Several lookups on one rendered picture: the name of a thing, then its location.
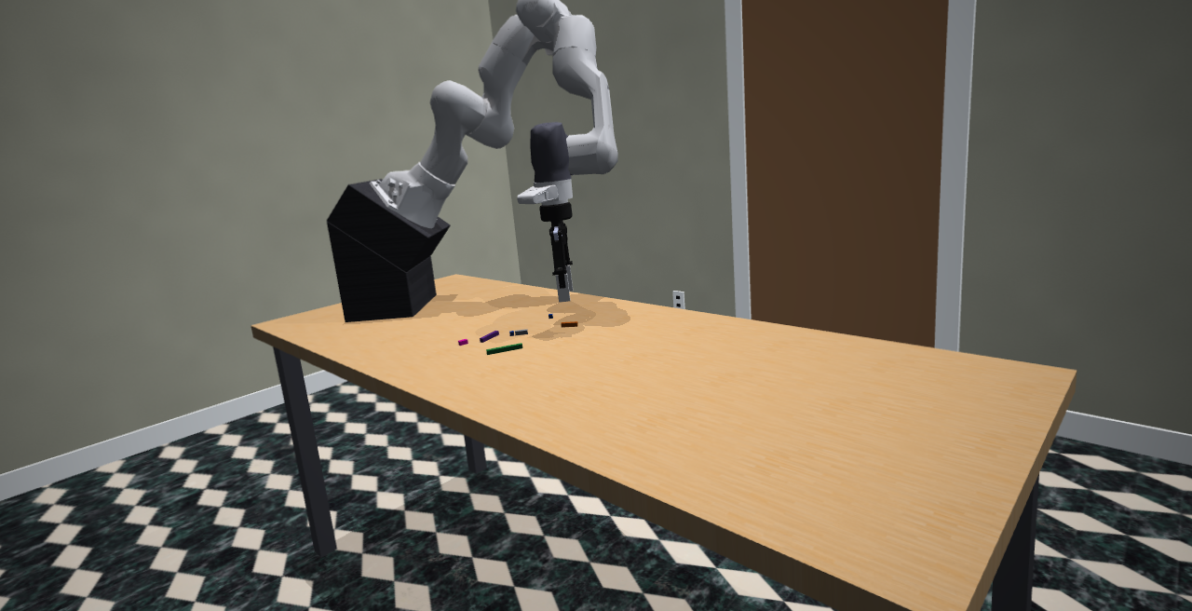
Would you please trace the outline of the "green rod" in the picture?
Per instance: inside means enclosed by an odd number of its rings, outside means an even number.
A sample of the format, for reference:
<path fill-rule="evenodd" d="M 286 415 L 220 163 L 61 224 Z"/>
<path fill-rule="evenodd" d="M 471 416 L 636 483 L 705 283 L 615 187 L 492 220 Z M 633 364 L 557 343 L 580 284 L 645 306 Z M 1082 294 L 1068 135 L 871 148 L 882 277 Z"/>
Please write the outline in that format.
<path fill-rule="evenodd" d="M 522 343 L 519 343 L 519 344 L 515 344 L 515 345 L 510 345 L 510 347 L 490 348 L 490 349 L 486 349 L 486 355 L 495 355 L 495 353 L 505 353 L 505 351 L 511 351 L 511 349 L 521 349 L 521 348 L 522 348 Z"/>

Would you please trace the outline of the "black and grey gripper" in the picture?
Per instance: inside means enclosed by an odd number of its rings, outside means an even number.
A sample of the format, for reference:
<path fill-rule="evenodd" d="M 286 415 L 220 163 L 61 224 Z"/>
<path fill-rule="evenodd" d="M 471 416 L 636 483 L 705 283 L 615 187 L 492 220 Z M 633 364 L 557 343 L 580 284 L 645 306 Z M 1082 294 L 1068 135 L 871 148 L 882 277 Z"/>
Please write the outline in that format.
<path fill-rule="evenodd" d="M 572 262 L 570 262 L 569 257 L 567 226 L 563 220 L 572 219 L 572 207 L 570 202 L 561 202 L 557 205 L 540 205 L 539 210 L 542 222 L 552 222 L 552 226 L 550 227 L 554 263 L 552 275 L 555 276 L 559 303 L 570 303 L 569 292 L 572 291 L 570 264 Z"/>

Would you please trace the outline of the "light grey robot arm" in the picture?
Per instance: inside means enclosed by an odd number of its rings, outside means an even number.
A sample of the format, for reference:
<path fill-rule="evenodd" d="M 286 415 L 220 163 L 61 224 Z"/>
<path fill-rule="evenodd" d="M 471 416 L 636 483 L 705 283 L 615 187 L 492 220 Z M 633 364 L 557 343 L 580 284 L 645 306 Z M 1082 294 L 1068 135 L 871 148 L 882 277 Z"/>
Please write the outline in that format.
<path fill-rule="evenodd" d="M 451 197 L 467 166 L 461 148 L 465 135 L 495 149 L 510 143 L 513 91 L 539 49 L 552 55 L 552 73 L 563 89 L 591 99 L 592 131 L 567 136 L 561 121 L 532 127 L 534 186 L 519 194 L 519 204 L 569 202 L 571 175 L 606 174 L 617 163 L 610 91 L 604 73 L 596 69 L 592 21 L 572 15 L 561 0 L 519 0 L 516 12 L 482 58 L 485 100 L 458 82 L 437 85 L 430 99 L 435 135 L 421 162 L 411 170 L 390 172 L 381 182 L 370 182 L 390 210 L 412 224 L 435 226 L 443 199 Z"/>

